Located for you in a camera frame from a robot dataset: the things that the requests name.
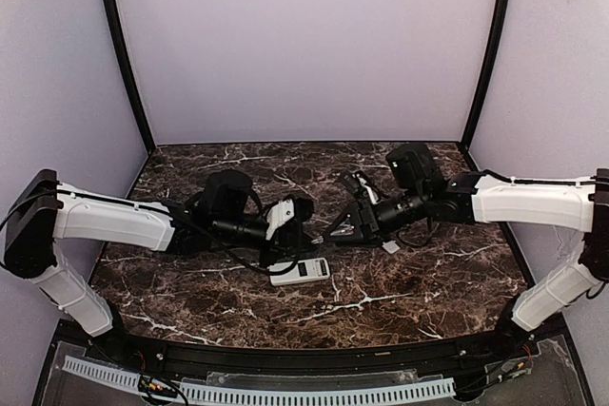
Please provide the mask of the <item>white remote control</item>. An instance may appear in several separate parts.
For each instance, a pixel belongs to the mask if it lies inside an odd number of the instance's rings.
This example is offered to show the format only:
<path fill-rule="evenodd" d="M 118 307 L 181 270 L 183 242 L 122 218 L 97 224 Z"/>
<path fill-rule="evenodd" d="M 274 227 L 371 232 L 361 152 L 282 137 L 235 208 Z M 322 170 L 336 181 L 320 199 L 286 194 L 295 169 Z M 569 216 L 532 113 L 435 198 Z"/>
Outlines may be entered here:
<path fill-rule="evenodd" d="M 273 286 L 295 285 L 318 280 L 326 280 L 331 276 L 329 264 L 325 258 L 300 260 L 298 264 L 279 276 L 271 276 Z"/>

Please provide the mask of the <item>white battery cover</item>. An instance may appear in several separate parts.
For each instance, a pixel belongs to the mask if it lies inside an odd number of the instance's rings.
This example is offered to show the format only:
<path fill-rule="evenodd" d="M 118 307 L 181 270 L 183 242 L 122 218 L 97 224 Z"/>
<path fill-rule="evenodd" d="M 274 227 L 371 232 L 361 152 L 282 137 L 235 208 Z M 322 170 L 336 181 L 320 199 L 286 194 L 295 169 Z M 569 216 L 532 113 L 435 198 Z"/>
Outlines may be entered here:
<path fill-rule="evenodd" d="M 395 254 L 401 250 L 401 247 L 393 240 L 384 242 L 382 248 L 388 254 Z"/>

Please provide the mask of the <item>clear handle screwdriver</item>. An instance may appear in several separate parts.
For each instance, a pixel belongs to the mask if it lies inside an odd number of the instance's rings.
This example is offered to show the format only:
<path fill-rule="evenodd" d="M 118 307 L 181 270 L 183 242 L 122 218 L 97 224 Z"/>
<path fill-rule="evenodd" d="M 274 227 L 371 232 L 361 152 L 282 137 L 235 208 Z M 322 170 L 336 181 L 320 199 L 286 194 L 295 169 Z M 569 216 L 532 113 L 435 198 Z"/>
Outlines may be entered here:
<path fill-rule="evenodd" d="M 313 244 L 321 244 L 321 243 L 339 243 L 339 242 L 349 242 L 353 236 L 355 235 L 354 230 L 352 228 L 336 228 L 336 229 L 328 229 L 322 235 L 317 236 L 312 240 Z"/>

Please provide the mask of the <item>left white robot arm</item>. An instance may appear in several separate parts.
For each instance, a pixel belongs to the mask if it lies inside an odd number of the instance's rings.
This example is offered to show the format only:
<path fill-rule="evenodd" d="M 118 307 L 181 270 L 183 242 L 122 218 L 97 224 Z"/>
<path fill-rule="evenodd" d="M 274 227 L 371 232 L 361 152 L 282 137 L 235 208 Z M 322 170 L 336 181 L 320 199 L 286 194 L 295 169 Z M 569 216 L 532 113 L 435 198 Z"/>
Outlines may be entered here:
<path fill-rule="evenodd" d="M 262 204 L 244 173 L 214 173 L 206 188 L 184 203 L 136 202 L 90 193 L 58 181 L 55 171 L 37 173 L 10 208 L 1 227 L 5 248 L 1 266 L 29 280 L 82 329 L 99 338 L 122 329 L 120 315 L 87 284 L 64 257 L 57 241 L 86 239 L 144 247 L 178 256 L 234 248 L 255 250 L 259 262 L 239 263 L 272 275 L 283 258 L 291 271 L 312 246 L 303 224 L 313 213 L 310 199 L 288 195 Z"/>

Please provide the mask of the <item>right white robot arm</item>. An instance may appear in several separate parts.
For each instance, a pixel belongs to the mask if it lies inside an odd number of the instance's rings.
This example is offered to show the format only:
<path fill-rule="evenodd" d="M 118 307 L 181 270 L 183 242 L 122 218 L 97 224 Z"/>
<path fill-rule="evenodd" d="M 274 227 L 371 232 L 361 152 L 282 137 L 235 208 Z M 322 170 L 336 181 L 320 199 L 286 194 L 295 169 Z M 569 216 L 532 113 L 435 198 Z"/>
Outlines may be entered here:
<path fill-rule="evenodd" d="M 565 227 L 583 240 L 540 283 L 512 299 L 498 321 L 501 334 L 527 335 L 595 286 L 608 281 L 608 176 L 535 180 L 504 177 L 490 170 L 446 180 L 439 170 L 397 174 L 401 193 L 384 197 L 362 172 L 343 175 L 353 196 L 325 230 L 336 245 L 381 245 L 417 222 L 521 222 Z"/>

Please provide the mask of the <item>black front rail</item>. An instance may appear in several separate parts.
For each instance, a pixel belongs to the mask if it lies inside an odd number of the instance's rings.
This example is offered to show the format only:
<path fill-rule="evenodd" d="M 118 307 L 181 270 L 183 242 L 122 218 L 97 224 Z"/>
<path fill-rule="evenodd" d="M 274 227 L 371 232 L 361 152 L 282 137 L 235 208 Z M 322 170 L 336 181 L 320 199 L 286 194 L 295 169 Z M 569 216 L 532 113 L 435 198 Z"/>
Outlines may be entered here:
<path fill-rule="evenodd" d="M 250 375 L 355 375 L 409 370 L 419 375 L 477 374 L 499 362 L 489 332 L 435 342 L 360 349 L 243 349 L 135 337 L 146 368 L 170 377 L 203 378 L 212 372 Z"/>

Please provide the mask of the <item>right black frame post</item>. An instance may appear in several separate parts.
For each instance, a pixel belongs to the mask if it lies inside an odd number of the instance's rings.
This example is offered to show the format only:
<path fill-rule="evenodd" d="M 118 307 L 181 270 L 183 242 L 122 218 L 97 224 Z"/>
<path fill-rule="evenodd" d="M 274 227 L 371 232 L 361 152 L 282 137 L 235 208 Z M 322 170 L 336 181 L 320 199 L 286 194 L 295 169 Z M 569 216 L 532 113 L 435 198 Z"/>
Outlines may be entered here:
<path fill-rule="evenodd" d="M 500 48 L 508 3 L 509 0 L 495 0 L 494 3 L 485 52 L 481 61 L 481 70 L 460 140 L 460 147 L 463 151 L 469 151 L 480 122 Z"/>

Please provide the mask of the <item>black frame post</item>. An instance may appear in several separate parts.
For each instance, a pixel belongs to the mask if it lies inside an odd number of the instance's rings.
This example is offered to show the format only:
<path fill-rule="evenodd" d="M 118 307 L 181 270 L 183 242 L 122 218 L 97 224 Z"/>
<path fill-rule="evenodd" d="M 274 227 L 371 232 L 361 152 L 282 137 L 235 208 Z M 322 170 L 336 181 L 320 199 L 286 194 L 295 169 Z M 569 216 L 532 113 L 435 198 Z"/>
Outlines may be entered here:
<path fill-rule="evenodd" d="M 480 122 L 500 48 L 508 3 L 509 0 L 495 0 L 494 3 L 485 52 L 481 61 L 481 70 L 460 140 L 460 147 L 463 151 L 469 151 Z"/>
<path fill-rule="evenodd" d="M 107 18 L 108 31 L 113 45 L 114 54 L 123 80 L 126 95 L 128 97 L 129 107 L 147 155 L 150 155 L 156 150 L 156 144 L 153 139 L 153 134 L 145 113 L 144 104 L 137 87 L 135 74 L 129 58 L 129 51 L 121 23 L 118 1 L 102 0 L 102 2 Z"/>

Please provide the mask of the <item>left black frame post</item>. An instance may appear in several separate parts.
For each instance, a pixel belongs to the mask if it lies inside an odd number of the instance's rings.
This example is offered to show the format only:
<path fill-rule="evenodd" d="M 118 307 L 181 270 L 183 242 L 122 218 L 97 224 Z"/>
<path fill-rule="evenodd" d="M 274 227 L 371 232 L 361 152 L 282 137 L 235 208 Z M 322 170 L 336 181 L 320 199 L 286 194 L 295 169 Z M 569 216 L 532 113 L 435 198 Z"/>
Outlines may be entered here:
<path fill-rule="evenodd" d="M 153 139 L 153 134 L 145 113 L 144 104 L 137 87 L 135 74 L 129 58 L 129 51 L 121 23 L 118 1 L 102 0 L 102 2 L 107 18 L 108 31 L 113 45 L 114 54 L 123 80 L 126 95 L 128 97 L 129 107 L 147 155 L 150 155 L 156 150 L 156 144 Z"/>

